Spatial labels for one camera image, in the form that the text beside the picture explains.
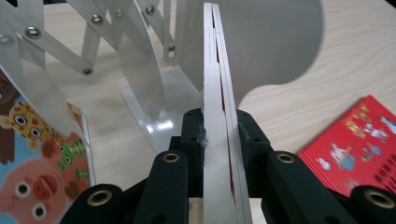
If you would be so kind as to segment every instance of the metal sheet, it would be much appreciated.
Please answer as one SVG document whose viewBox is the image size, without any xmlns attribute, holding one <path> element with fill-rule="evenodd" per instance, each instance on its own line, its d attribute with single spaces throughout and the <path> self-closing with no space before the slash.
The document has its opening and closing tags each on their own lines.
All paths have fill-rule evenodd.
<svg viewBox="0 0 396 224">
<path fill-rule="evenodd" d="M 122 33 L 120 62 L 137 101 L 147 114 L 156 114 L 163 106 L 163 82 L 147 26 L 136 3 L 118 21 Z"/>
<path fill-rule="evenodd" d="M 177 62 L 197 90 L 203 87 L 203 2 L 177 1 Z M 256 87 L 296 79 L 315 60 L 324 26 L 319 0 L 211 2 L 219 4 L 237 105 Z"/>
<path fill-rule="evenodd" d="M 164 103 L 153 114 L 144 111 L 130 86 L 122 91 L 123 98 L 157 153 L 168 149 L 172 136 L 181 134 L 183 114 L 199 107 L 201 103 L 199 92 L 180 68 L 163 69 L 162 77 Z"/>
</svg>

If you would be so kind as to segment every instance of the white panel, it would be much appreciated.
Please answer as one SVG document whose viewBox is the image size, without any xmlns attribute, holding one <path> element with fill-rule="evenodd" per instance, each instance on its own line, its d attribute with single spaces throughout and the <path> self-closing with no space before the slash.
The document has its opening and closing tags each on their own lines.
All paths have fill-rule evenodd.
<svg viewBox="0 0 396 224">
<path fill-rule="evenodd" d="M 261 85 L 301 76 L 323 35 L 319 0 L 214 0 L 219 4 L 235 102 Z M 177 62 L 198 90 L 203 83 L 203 1 L 177 1 Z"/>
</svg>

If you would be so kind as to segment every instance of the metal bar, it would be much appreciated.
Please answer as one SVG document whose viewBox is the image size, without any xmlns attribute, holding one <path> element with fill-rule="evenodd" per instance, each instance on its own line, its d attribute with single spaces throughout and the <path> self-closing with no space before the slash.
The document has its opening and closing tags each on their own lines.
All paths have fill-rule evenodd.
<svg viewBox="0 0 396 224">
<path fill-rule="evenodd" d="M 165 14 L 170 13 L 170 0 L 166 0 L 169 2 L 168 5 L 165 3 L 167 12 Z M 169 31 L 169 20 L 170 16 L 166 16 L 168 21 L 164 21 L 161 12 L 158 10 L 157 5 L 158 1 L 154 0 L 136 0 L 137 4 L 140 6 L 142 10 L 142 14 L 145 16 L 146 20 L 148 21 L 149 25 L 151 25 L 152 29 L 154 30 L 155 34 L 160 39 L 161 43 L 163 44 L 163 59 L 165 62 L 170 62 L 169 58 L 169 45 L 174 43 L 173 37 Z"/>
<path fill-rule="evenodd" d="M 19 93 L 49 126 L 63 135 L 71 132 L 84 140 L 82 130 L 71 114 L 68 103 L 47 72 L 40 66 L 21 62 L 19 42 L 15 31 L 7 22 L 4 10 L 0 10 L 0 66 Z"/>
<path fill-rule="evenodd" d="M 171 12 L 172 0 L 163 0 L 163 61 L 165 63 L 173 63 L 175 60 L 175 42 L 170 35 L 171 30 Z"/>
<path fill-rule="evenodd" d="M 44 8 L 42 0 L 18 0 L 18 9 L 32 21 L 44 27 Z M 46 67 L 45 51 L 38 48 L 30 41 L 22 38 L 20 42 L 22 58 L 35 63 L 43 68 Z"/>
<path fill-rule="evenodd" d="M 30 42 L 42 48 L 62 63 L 81 73 L 84 70 L 92 69 L 91 66 L 77 56 L 76 53 L 68 49 L 44 28 L 34 21 L 31 21 L 24 14 L 6 1 L 0 1 L 0 8 L 4 12 L 5 18 L 10 21 L 13 29 Z"/>
<path fill-rule="evenodd" d="M 106 15 L 107 5 L 104 0 L 95 0 L 101 15 Z M 99 50 L 101 36 L 90 26 L 85 26 L 84 41 L 82 43 L 81 58 L 88 62 L 92 67 L 95 65 L 96 57 Z"/>
<path fill-rule="evenodd" d="M 92 0 L 68 0 L 67 2 L 113 49 L 118 49 L 111 23 L 106 19 L 106 12 Z"/>
</svg>

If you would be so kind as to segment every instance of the screw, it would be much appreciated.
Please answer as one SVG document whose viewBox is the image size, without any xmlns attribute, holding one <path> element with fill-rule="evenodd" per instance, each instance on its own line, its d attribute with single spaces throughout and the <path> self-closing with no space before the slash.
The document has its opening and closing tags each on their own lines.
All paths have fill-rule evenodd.
<svg viewBox="0 0 396 224">
<path fill-rule="evenodd" d="M 0 46 L 9 47 L 14 43 L 14 39 L 12 39 L 9 35 L 0 35 Z"/>
<path fill-rule="evenodd" d="M 103 17 L 95 14 L 92 16 L 91 22 L 95 25 L 101 25 L 103 23 Z"/>
<path fill-rule="evenodd" d="M 82 75 L 84 75 L 84 76 L 90 76 L 90 75 L 92 75 L 92 73 L 93 73 L 93 70 L 91 68 L 86 68 L 86 69 L 82 70 Z"/>
<path fill-rule="evenodd" d="M 174 44 L 170 44 L 168 47 L 169 51 L 174 51 L 175 50 L 175 45 Z"/>
<path fill-rule="evenodd" d="M 148 6 L 146 7 L 146 13 L 151 16 L 155 12 L 155 6 Z"/>
<path fill-rule="evenodd" d="M 28 38 L 38 39 L 41 36 L 41 31 L 33 26 L 29 26 L 26 28 L 25 34 Z"/>
</svg>

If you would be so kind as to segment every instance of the metal rivet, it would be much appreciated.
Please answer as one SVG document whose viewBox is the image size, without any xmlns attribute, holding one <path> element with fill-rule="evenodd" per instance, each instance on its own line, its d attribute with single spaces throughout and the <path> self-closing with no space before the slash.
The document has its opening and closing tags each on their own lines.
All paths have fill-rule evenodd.
<svg viewBox="0 0 396 224">
<path fill-rule="evenodd" d="M 41 31 L 33 26 L 29 26 L 26 28 L 25 34 L 28 38 L 38 39 L 41 36 Z"/>
<path fill-rule="evenodd" d="M 123 17 L 123 11 L 122 11 L 122 10 L 117 10 L 117 11 L 116 11 L 116 17 L 117 17 L 117 18 Z"/>
<path fill-rule="evenodd" d="M 148 15 L 152 15 L 152 14 L 154 14 L 154 12 L 155 12 L 155 6 L 148 6 L 148 7 L 146 7 L 146 13 L 148 14 Z"/>
<path fill-rule="evenodd" d="M 91 18 L 91 22 L 95 25 L 100 25 L 103 23 L 103 17 L 100 15 L 93 15 Z"/>
<path fill-rule="evenodd" d="M 169 47 L 168 47 L 168 50 L 169 50 L 169 51 L 174 51 L 175 48 L 176 48 L 176 47 L 175 47 L 174 44 L 170 44 Z"/>
<path fill-rule="evenodd" d="M 90 195 L 87 199 L 87 204 L 90 206 L 100 206 L 110 201 L 113 194 L 108 189 L 98 190 Z"/>
<path fill-rule="evenodd" d="M 0 35 L 0 46 L 9 47 L 14 43 L 14 39 L 9 35 Z"/>
<path fill-rule="evenodd" d="M 84 76 L 90 76 L 90 75 L 92 75 L 92 73 L 93 73 L 93 70 L 91 68 L 86 68 L 86 69 L 82 70 L 82 75 L 84 75 Z"/>
<path fill-rule="evenodd" d="M 285 163 L 294 163 L 294 158 L 287 154 L 278 154 L 276 158 Z"/>
<path fill-rule="evenodd" d="M 364 197 L 371 203 L 383 208 L 391 209 L 395 207 L 395 202 L 390 197 L 375 190 L 367 189 L 364 191 Z"/>
<path fill-rule="evenodd" d="M 178 156 L 176 153 L 168 153 L 163 156 L 163 160 L 166 162 L 175 162 L 180 159 L 180 156 Z"/>
</svg>

